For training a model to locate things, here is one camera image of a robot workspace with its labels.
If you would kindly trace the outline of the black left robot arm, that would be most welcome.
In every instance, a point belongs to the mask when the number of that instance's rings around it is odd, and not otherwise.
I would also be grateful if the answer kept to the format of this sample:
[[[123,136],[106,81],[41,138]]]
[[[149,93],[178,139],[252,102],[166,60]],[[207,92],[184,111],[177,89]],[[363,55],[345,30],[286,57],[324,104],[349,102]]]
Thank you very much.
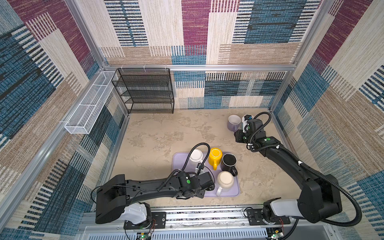
[[[96,224],[106,224],[117,220],[125,208],[142,204],[157,198],[188,200],[203,198],[206,190],[213,190],[215,182],[210,173],[202,173],[205,156],[196,173],[186,172],[188,160],[181,169],[173,170],[165,179],[134,181],[126,180],[125,175],[116,175],[96,191]]]

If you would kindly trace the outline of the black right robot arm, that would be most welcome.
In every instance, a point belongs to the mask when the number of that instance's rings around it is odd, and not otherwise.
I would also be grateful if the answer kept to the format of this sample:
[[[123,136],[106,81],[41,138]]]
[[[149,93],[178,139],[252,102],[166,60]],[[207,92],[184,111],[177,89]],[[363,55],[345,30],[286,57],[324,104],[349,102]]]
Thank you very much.
[[[324,175],[309,167],[275,137],[268,137],[264,128],[271,121],[269,112],[256,116],[244,115],[235,131],[236,142],[246,144],[249,151],[260,153],[284,170],[299,186],[297,200],[271,199],[264,202],[263,218],[267,223],[279,217],[304,219],[310,223],[324,222],[338,227],[352,227],[362,220],[362,210],[354,197],[339,186],[333,175]],[[329,218],[342,212],[341,195],[354,206],[356,216],[348,222],[335,222]]]

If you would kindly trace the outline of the lavender ceramic mug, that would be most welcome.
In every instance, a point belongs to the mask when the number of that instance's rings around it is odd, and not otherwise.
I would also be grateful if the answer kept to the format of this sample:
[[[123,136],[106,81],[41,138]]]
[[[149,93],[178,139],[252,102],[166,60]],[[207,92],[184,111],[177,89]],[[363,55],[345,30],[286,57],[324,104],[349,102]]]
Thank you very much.
[[[227,128],[232,132],[236,132],[242,124],[242,119],[237,115],[230,115],[228,117]]]

